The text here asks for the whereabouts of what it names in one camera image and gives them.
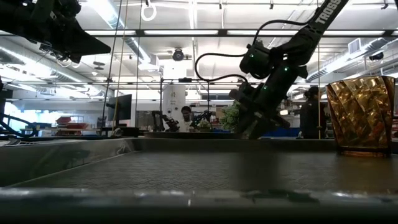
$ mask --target green plant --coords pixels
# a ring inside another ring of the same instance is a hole
[[[239,121],[239,108],[234,103],[223,108],[224,116],[220,118],[220,123],[225,130],[234,131]]]
[[[198,124],[198,128],[201,129],[211,129],[211,125],[207,120],[202,120]]]

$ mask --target red object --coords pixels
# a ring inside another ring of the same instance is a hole
[[[68,123],[68,124],[64,124],[65,128],[68,129],[86,129],[88,124],[86,123]]]
[[[67,124],[71,121],[71,117],[60,117],[56,120],[57,124]]]

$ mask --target textured tray surface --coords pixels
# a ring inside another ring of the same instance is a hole
[[[396,192],[396,156],[332,152],[132,152],[18,185],[88,189],[310,189]]]

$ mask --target amber glass cup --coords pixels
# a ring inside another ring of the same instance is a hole
[[[389,156],[395,79],[352,78],[331,83],[326,90],[338,152]]]

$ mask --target ceiling pipe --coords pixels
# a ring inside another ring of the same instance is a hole
[[[361,77],[361,76],[364,76],[364,75],[369,75],[371,72],[378,71],[378,70],[380,70],[380,69],[382,69],[384,67],[393,65],[395,63],[398,63],[398,58],[395,58],[395,59],[392,59],[392,60],[390,60],[388,62],[384,62],[384,63],[381,63],[379,65],[376,65],[376,66],[374,66],[374,67],[372,67],[372,68],[370,68],[370,69],[368,69],[366,71],[359,72],[359,73],[356,74],[356,76],[357,77]]]
[[[29,73],[35,73],[38,71],[40,71],[40,73],[56,73],[57,75],[68,78],[69,80],[73,80],[76,82],[76,84],[79,82],[92,82],[92,80],[89,78],[86,78],[68,68],[64,68],[57,63],[38,55],[6,38],[0,38],[0,46],[1,51],[23,61],[23,66],[30,70],[28,71]],[[105,91],[105,87],[103,86],[97,86],[96,88]]]
[[[115,31],[128,29],[123,20],[119,18],[119,13],[112,0],[88,0],[88,4],[101,16],[110,28]],[[138,60],[141,63],[150,63],[149,55],[133,37],[123,37],[122,39],[135,55],[138,56]]]
[[[348,50],[334,56],[333,58],[327,60],[321,69],[314,69],[313,71],[308,73],[308,77],[306,82],[314,81],[315,79],[332,73],[340,68],[343,68],[359,58],[368,57],[378,51],[384,51],[382,48],[384,46],[388,46],[389,44],[395,42],[397,39],[395,37],[388,37],[388,38],[378,38],[373,39],[371,41],[366,41],[365,39],[361,39],[361,43],[364,47],[361,47],[359,52],[350,54]]]

